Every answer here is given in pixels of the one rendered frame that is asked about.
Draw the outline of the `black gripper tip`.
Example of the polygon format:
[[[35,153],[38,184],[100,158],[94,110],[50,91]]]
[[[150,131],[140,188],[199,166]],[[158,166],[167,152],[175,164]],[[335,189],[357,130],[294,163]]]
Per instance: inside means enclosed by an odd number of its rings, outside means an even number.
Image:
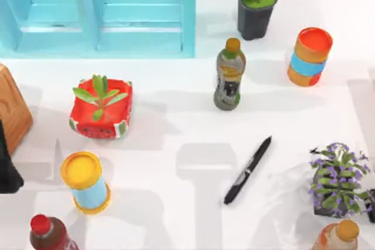
[[[4,127],[0,120],[0,194],[15,194],[24,185],[24,180],[13,165],[8,152]]]

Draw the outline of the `yellow and blue can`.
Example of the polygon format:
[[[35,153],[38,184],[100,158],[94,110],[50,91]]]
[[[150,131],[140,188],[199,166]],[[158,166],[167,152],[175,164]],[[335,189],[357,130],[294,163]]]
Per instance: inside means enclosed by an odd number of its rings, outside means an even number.
[[[61,177],[70,188],[76,207],[85,214],[103,211],[110,201],[111,191],[102,171],[100,159],[91,152],[72,153],[61,165]]]

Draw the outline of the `light blue rack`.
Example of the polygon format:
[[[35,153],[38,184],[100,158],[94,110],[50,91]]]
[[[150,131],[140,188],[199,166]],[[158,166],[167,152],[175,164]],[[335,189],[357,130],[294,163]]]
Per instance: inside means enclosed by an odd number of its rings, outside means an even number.
[[[0,0],[0,57],[193,57],[195,2]]]

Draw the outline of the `orange and blue can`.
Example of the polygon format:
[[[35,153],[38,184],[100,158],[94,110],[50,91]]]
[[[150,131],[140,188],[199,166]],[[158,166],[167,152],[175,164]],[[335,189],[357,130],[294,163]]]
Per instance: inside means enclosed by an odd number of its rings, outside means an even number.
[[[287,75],[302,87],[315,85],[323,72],[333,45],[331,35],[321,28],[302,29],[296,39]]]

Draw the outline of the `red watermelon plant pot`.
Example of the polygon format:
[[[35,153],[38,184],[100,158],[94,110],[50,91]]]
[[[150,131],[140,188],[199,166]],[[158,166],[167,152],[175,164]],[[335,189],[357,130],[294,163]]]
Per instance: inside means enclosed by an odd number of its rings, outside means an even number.
[[[94,75],[73,88],[75,95],[69,125],[88,138],[124,136],[131,117],[132,82]]]

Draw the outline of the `black marker pen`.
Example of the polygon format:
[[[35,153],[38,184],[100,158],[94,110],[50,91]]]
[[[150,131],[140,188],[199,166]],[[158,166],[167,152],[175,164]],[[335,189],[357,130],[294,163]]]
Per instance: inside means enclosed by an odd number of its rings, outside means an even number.
[[[255,153],[250,158],[250,160],[246,164],[243,171],[239,174],[239,176],[236,178],[235,182],[232,184],[229,191],[225,195],[224,201],[223,201],[225,205],[231,204],[235,200],[235,198],[238,196],[241,189],[244,187],[247,180],[249,179],[250,175],[257,167],[259,161],[264,156],[264,153],[267,151],[268,147],[270,146],[271,141],[272,141],[272,136],[269,136],[267,139],[265,139],[262,142],[259,148],[255,151]]]

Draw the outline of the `dark red cap bottle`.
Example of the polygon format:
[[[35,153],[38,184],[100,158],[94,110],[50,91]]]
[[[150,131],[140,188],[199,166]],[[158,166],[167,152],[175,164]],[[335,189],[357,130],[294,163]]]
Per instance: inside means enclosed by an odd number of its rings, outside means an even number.
[[[34,250],[79,250],[64,223],[56,217],[35,215],[30,227],[30,243]]]

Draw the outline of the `purple flower plant pot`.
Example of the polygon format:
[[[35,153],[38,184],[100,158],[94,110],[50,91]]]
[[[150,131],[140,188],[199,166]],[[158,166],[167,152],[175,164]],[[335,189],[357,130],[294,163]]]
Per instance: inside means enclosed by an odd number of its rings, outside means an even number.
[[[309,151],[316,158],[309,162],[315,174],[309,188],[314,214],[345,218],[367,214],[375,223],[375,189],[363,190],[361,180],[370,174],[369,158],[363,151],[355,153],[340,142],[324,149]]]

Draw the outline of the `grey bottle with orange cap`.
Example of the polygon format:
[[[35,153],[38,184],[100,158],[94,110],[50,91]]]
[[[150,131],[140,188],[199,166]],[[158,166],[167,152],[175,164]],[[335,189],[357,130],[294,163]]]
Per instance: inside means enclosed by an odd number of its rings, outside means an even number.
[[[240,40],[231,37],[216,58],[217,83],[214,103],[223,111],[236,109],[240,102],[241,79],[246,69],[246,57]]]

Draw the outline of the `orange bottle with yellow cap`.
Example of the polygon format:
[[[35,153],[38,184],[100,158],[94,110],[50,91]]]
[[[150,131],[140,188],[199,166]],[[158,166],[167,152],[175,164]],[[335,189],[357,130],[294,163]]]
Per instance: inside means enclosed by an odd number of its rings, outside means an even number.
[[[358,250],[358,225],[349,219],[325,226],[310,250]]]

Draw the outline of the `dark grey succulent plant pot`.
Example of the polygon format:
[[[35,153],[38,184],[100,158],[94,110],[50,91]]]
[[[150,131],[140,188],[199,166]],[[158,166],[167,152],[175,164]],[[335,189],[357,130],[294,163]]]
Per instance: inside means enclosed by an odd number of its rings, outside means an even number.
[[[238,0],[237,29],[244,40],[265,36],[278,0]]]

